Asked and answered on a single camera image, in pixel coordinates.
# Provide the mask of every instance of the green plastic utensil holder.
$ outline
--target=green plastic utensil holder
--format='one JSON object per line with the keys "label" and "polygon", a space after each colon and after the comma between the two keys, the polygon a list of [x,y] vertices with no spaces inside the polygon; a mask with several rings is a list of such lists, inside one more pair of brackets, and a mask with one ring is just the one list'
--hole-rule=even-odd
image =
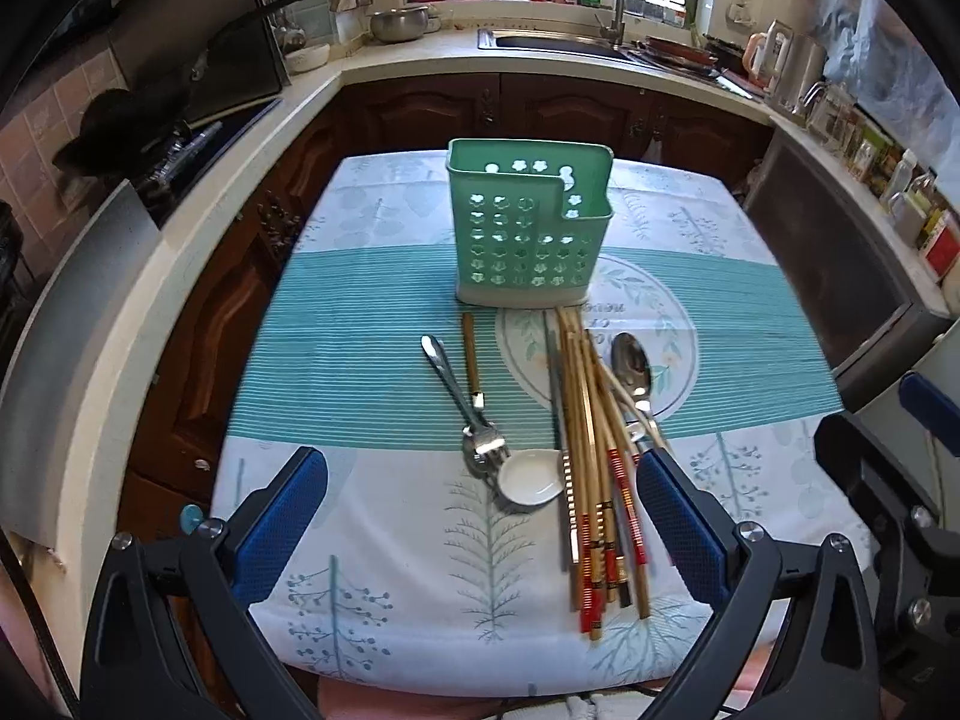
{"label": "green plastic utensil holder", "polygon": [[450,141],[457,298],[526,309],[584,302],[613,216],[612,166],[613,152],[593,143]]}

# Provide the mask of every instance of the blue gripper pad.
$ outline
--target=blue gripper pad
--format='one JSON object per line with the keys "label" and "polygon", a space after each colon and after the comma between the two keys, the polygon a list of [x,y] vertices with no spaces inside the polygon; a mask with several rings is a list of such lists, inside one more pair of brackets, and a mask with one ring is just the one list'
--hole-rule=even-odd
{"label": "blue gripper pad", "polygon": [[326,495],[328,469],[323,453],[301,447],[265,488],[247,496],[229,520],[229,526],[248,519],[251,504],[254,522],[246,538],[234,547],[233,597],[244,607],[266,600],[301,536]]}
{"label": "blue gripper pad", "polygon": [[960,457],[960,408],[956,403],[932,381],[912,370],[899,383],[899,400],[950,454]]}
{"label": "blue gripper pad", "polygon": [[[666,456],[673,464],[674,474],[666,469],[658,455]],[[650,514],[690,595],[717,610],[731,594],[727,583],[727,553],[690,500],[690,495],[702,493],[685,476],[684,485],[676,478],[677,473],[683,475],[664,450],[645,452],[637,463],[640,503]]]}

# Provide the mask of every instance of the fork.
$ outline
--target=fork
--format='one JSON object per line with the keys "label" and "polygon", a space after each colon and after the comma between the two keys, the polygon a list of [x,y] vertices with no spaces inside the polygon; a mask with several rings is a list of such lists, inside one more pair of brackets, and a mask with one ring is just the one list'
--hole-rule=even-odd
{"label": "fork", "polygon": [[477,413],[472,403],[467,400],[464,391],[460,389],[453,368],[450,367],[450,360],[446,357],[443,343],[436,336],[422,336],[421,346],[424,348],[426,359],[430,361],[430,365],[433,365],[433,370],[440,376],[440,381],[453,396],[453,402],[457,404],[460,413],[467,420],[464,436],[472,441],[473,460],[477,469],[487,474],[496,473],[496,469],[499,469],[503,461],[510,457],[507,440],[496,426]]}

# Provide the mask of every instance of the metal spoon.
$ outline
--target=metal spoon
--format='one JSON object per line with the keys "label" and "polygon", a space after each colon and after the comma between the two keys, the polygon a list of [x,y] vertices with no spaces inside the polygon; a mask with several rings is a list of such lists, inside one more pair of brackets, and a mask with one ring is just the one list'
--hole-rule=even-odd
{"label": "metal spoon", "polygon": [[[492,473],[510,454],[503,434],[493,424],[484,420],[467,400],[453,373],[450,360],[446,357],[443,343],[434,336],[422,336],[421,347],[426,359],[429,360],[430,365],[433,365],[433,370],[437,372],[440,381],[446,386],[453,397],[453,402],[457,404],[460,413],[464,415],[464,420],[467,421],[467,428],[464,429],[464,457],[467,458],[467,464],[474,471]],[[473,444],[472,451],[470,451],[469,442]]]}
{"label": "metal spoon", "polygon": [[620,333],[613,339],[611,364],[613,374],[627,389],[637,408],[647,416],[650,423],[650,439],[655,445],[665,445],[664,434],[654,420],[650,403],[653,387],[650,361],[640,342],[630,333]]}

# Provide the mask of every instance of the tablecloth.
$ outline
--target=tablecloth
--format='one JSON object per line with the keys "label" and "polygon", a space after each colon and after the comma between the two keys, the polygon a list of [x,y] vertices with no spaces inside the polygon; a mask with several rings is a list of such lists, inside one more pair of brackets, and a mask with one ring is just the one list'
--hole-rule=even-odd
{"label": "tablecloth", "polygon": [[[251,608],[280,659],[448,695],[545,695],[671,674],[704,623],[641,512],[653,615],[578,632],[558,501],[511,511],[470,476],[462,419],[426,364],[439,336],[465,382],[445,153],[344,160],[304,228],[253,346],[212,513],[228,517],[296,447],[329,490],[270,598]],[[736,520],[777,538],[869,537],[814,459],[840,408],[816,338],[724,186],[617,160],[584,317],[606,353],[628,330],[654,371],[677,460]],[[541,314],[475,309],[488,413],[512,448],[551,447]],[[776,635],[777,613],[764,638]]]}

